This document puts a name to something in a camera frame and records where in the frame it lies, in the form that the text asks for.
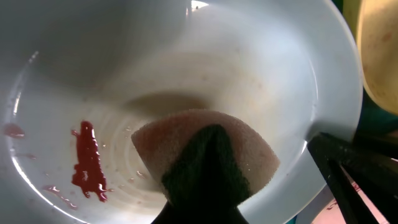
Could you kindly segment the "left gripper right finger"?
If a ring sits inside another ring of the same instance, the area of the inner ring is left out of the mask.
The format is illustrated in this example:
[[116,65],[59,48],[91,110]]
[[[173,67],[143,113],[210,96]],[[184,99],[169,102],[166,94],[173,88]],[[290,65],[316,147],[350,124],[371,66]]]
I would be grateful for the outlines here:
[[354,181],[389,223],[397,223],[397,139],[357,134],[348,142],[319,133],[307,149],[346,223],[377,223]]

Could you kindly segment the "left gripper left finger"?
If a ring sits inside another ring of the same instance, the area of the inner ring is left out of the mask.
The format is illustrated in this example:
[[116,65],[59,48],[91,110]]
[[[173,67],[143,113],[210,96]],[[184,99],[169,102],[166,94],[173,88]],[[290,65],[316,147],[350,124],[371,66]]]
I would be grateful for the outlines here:
[[237,207],[226,209],[194,208],[179,210],[167,202],[152,224],[248,224]]

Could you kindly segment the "green scrubbing sponge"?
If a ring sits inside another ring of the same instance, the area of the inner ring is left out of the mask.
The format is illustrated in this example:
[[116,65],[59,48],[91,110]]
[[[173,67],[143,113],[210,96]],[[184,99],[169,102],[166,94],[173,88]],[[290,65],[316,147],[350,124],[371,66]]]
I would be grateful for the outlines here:
[[188,110],[146,124],[131,136],[150,175],[176,208],[235,207],[262,190],[280,160],[238,118]]

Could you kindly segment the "yellow-green plate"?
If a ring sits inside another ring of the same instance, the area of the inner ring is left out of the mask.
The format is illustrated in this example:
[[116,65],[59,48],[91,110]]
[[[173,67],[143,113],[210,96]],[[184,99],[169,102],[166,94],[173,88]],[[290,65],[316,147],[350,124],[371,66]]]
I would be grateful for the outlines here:
[[366,93],[397,114],[397,0],[344,0],[343,17],[358,46]]

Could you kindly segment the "light blue plate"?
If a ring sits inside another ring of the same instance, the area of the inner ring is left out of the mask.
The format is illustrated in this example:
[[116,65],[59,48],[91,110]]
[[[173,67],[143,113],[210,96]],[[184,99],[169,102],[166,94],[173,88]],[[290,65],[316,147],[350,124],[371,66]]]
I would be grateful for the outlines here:
[[165,197],[131,134],[169,113],[220,111],[280,165],[245,201],[285,223],[325,181],[312,133],[349,140],[361,62],[331,1],[2,1],[2,223],[150,223]]

